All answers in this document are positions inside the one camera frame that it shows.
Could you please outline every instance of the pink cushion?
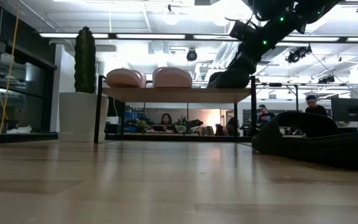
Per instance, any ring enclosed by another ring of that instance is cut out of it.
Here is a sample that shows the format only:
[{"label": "pink cushion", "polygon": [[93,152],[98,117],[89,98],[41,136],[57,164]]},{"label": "pink cushion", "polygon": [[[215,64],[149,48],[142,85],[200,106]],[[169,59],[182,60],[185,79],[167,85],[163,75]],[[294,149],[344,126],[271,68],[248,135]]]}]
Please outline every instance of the pink cushion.
[{"label": "pink cushion", "polygon": [[180,68],[160,67],[153,72],[155,88],[191,88],[192,84],[190,73]]},{"label": "pink cushion", "polygon": [[110,87],[144,88],[146,85],[146,76],[142,72],[118,68],[106,75],[106,83]]}]

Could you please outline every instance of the potted plant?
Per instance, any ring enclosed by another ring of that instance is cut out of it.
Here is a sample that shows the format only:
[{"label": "potted plant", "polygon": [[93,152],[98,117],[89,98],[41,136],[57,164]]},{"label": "potted plant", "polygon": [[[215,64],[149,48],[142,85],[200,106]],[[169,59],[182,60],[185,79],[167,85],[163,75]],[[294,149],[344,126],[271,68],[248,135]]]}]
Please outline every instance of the potted plant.
[{"label": "potted plant", "polygon": [[[88,27],[79,31],[75,44],[75,92],[59,94],[59,140],[93,142],[96,117],[96,46]],[[102,96],[99,139],[104,140],[109,101]]]},{"label": "potted plant", "polygon": [[138,133],[145,133],[145,132],[147,132],[148,126],[147,126],[146,121],[138,120],[138,121],[136,121],[135,127],[136,127],[136,131]]}]

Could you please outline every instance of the man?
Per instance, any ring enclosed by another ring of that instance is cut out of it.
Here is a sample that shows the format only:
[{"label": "man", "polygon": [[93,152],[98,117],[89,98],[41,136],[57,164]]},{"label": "man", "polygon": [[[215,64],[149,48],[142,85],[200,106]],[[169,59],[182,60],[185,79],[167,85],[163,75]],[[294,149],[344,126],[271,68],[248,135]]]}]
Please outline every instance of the man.
[{"label": "man", "polygon": [[259,105],[260,112],[262,113],[261,116],[259,116],[258,124],[265,125],[268,123],[271,119],[275,117],[275,115],[267,110],[267,107],[265,105]]},{"label": "man", "polygon": [[308,97],[306,97],[306,102],[308,103],[309,106],[305,111],[306,113],[315,113],[315,114],[327,116],[326,109],[323,106],[317,105],[316,96],[309,95]]}]

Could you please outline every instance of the security camera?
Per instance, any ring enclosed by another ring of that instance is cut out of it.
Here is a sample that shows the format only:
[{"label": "security camera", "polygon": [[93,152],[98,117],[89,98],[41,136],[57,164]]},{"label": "security camera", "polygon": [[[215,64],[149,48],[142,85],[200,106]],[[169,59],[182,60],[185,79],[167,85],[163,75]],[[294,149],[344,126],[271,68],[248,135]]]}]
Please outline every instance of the security camera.
[{"label": "security camera", "polygon": [[194,62],[195,60],[197,60],[197,53],[195,49],[190,49],[189,52],[187,53],[187,61],[189,62]]}]

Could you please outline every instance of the tall green cactus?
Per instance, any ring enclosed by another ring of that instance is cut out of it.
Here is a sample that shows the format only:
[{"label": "tall green cactus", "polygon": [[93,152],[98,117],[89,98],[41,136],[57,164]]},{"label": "tall green cactus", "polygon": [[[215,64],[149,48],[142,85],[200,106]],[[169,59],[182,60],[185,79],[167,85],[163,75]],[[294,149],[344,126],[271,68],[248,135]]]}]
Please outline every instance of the tall green cactus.
[{"label": "tall green cactus", "polygon": [[96,46],[88,27],[79,31],[75,39],[75,91],[95,93]]}]

